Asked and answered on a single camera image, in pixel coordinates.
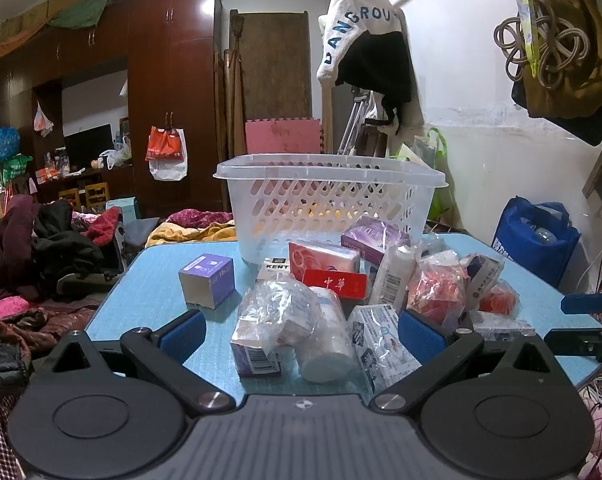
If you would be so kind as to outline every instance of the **purple and white box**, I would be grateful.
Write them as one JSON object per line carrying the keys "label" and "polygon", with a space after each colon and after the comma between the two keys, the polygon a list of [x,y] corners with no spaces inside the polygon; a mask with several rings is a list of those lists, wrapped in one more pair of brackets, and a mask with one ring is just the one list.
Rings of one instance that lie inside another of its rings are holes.
{"label": "purple and white box", "polygon": [[186,303],[216,308],[235,290],[235,263],[217,254],[201,254],[179,271]]}
{"label": "purple and white box", "polygon": [[399,232],[392,224],[372,216],[361,216],[341,235],[341,244],[358,249],[367,262],[379,267],[388,247],[396,244],[410,245],[410,235]]}

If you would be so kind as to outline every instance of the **green basket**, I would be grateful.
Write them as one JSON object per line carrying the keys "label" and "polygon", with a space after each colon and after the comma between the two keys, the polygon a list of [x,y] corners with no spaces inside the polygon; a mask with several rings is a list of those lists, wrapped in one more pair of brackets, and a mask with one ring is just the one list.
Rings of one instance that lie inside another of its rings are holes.
{"label": "green basket", "polygon": [[32,160],[31,156],[21,155],[20,153],[14,158],[6,160],[3,163],[3,181],[8,182],[13,178],[23,176],[30,160]]}

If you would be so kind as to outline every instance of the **metal bolt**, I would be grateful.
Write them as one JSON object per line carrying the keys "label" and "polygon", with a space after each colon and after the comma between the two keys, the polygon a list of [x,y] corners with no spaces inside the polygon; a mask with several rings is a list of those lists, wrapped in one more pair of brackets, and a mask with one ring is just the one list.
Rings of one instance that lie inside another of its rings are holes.
{"label": "metal bolt", "polygon": [[382,394],[375,398],[375,405],[379,410],[394,412],[405,406],[405,399],[399,394]]}
{"label": "metal bolt", "polygon": [[232,399],[223,392],[206,392],[197,400],[206,410],[223,410],[232,402]]}

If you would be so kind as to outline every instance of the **black monitor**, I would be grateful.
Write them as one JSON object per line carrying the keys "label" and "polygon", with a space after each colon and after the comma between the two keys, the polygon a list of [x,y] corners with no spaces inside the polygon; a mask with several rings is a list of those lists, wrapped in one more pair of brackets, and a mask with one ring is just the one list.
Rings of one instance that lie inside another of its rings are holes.
{"label": "black monitor", "polygon": [[105,150],[112,150],[112,128],[109,124],[91,128],[65,137],[65,148],[70,166],[90,169],[90,163]]}

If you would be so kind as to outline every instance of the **barcode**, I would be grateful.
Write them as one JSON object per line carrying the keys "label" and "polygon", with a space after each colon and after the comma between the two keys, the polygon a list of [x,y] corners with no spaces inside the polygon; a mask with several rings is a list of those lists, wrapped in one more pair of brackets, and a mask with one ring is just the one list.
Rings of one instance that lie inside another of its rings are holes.
{"label": "barcode", "polygon": [[383,282],[383,290],[381,292],[382,301],[387,301],[388,303],[395,303],[396,295],[399,293],[399,285],[401,284],[401,279],[393,276],[392,274],[387,274],[385,276],[385,281]]}
{"label": "barcode", "polygon": [[262,349],[245,347],[245,352],[253,374],[271,374],[279,371],[279,363],[270,361]]}

